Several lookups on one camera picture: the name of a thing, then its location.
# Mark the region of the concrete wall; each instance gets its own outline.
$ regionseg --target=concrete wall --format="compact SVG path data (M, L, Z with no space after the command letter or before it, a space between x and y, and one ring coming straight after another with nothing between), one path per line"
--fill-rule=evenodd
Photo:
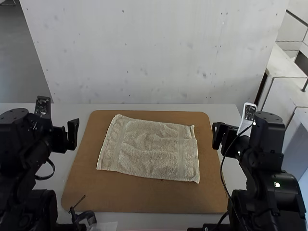
M287 0L23 1L55 103L253 102Z

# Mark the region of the green led light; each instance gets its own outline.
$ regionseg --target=green led light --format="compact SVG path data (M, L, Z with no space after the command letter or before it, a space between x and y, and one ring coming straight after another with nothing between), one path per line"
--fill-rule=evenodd
M278 182L274 182L276 188L280 188L280 184Z

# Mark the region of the floor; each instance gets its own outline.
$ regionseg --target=floor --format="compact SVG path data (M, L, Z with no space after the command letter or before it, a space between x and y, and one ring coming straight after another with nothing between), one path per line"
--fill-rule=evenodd
M0 6L0 103L34 103L38 95L51 97L20 3Z

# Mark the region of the white plastic part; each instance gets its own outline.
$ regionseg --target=white plastic part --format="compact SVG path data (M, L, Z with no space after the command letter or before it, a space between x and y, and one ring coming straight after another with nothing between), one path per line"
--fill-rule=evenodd
M255 104L244 103L242 120L236 135L240 134L245 128L253 123L255 112L257 112L257 106Z

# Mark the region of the towel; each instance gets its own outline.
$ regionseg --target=towel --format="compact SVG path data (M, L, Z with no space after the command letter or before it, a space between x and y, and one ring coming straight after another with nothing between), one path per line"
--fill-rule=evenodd
M97 170L138 177L199 183L194 125L132 119L117 114L111 121Z

